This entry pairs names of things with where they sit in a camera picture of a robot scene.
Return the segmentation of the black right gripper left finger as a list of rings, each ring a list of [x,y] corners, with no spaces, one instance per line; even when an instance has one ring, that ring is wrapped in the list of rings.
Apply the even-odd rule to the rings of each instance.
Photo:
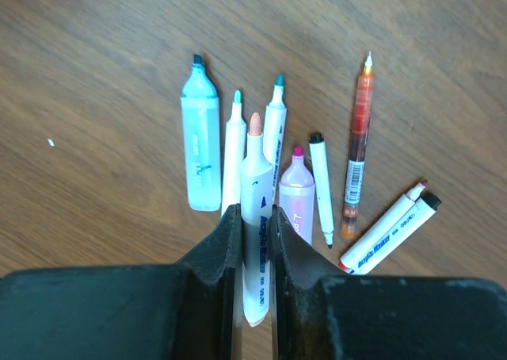
[[[239,359],[242,219],[231,206],[172,264],[32,269],[1,280],[4,359]]]

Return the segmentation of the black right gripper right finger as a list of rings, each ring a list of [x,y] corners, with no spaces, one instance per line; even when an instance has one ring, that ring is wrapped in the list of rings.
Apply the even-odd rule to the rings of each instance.
[[[352,276],[270,219],[275,359],[503,359],[506,292],[480,278]]]

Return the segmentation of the purple highlighter marker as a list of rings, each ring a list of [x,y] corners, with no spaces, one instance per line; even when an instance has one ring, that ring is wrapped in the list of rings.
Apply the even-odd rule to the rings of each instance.
[[[284,210],[295,232],[312,245],[315,183],[305,165],[304,150],[296,146],[292,161],[279,182],[279,206]]]

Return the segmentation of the red cap white marker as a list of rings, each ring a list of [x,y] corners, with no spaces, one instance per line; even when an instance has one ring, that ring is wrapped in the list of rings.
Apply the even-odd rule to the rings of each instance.
[[[428,184],[421,180],[401,197],[340,257],[338,268],[350,274],[359,258],[378,239],[385,234],[415,203]]]

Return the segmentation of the red capped white marker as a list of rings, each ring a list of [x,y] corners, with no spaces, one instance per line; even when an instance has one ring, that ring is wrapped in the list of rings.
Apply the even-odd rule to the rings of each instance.
[[[377,267],[394,249],[416,232],[438,210],[441,200],[433,193],[425,193],[383,236],[348,266],[351,275],[365,275]]]

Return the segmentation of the green capped white marker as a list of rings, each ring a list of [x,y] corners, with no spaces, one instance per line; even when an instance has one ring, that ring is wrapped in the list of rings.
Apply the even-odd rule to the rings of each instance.
[[[242,92],[236,90],[231,106],[231,116],[226,123],[221,215],[230,205],[240,202],[240,172],[245,158],[245,147],[246,122],[242,118]]]

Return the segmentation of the black capped white marker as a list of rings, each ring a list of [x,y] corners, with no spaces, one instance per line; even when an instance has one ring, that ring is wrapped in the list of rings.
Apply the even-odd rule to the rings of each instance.
[[[320,227],[327,247],[332,248],[334,245],[334,213],[326,155],[326,142],[323,134],[320,132],[311,133],[309,148],[311,167],[316,187]]]

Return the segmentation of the teal capped white marker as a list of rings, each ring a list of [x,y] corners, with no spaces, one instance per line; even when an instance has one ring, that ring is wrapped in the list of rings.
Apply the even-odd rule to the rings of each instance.
[[[280,171],[280,156],[287,111],[284,104],[284,74],[281,72],[276,78],[272,99],[266,106],[264,123],[263,152],[266,159],[273,165],[273,203],[276,201],[276,184]]]

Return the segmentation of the light blue capped marker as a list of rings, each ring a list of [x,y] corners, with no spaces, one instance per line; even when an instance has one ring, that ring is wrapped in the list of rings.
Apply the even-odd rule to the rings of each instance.
[[[214,212],[222,197],[219,95],[197,54],[181,91],[181,115],[189,206]]]

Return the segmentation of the red ink gel pen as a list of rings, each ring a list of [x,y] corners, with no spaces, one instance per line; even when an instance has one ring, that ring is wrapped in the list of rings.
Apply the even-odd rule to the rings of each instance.
[[[355,101],[351,120],[349,155],[345,179],[344,204],[341,218],[341,235],[345,239],[356,237],[368,134],[371,124],[372,99],[375,89],[372,52],[369,51],[357,78]]]

